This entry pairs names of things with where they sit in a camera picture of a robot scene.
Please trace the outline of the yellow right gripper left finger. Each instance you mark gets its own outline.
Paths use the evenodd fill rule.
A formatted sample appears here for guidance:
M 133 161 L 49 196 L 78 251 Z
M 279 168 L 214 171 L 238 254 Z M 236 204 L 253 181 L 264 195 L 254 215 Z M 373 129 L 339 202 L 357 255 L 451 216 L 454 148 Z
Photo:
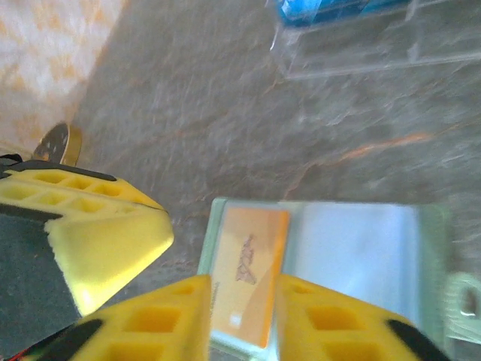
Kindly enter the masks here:
M 196 275 L 96 311 L 39 360 L 207 360 L 211 279 Z

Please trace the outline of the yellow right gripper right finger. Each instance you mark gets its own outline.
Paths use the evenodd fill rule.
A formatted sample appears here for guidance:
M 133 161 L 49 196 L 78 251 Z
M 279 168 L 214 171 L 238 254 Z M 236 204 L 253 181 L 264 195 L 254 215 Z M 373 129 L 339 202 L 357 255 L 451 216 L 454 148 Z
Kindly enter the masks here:
M 281 360 L 447 360 L 408 319 L 300 278 L 276 282 Z

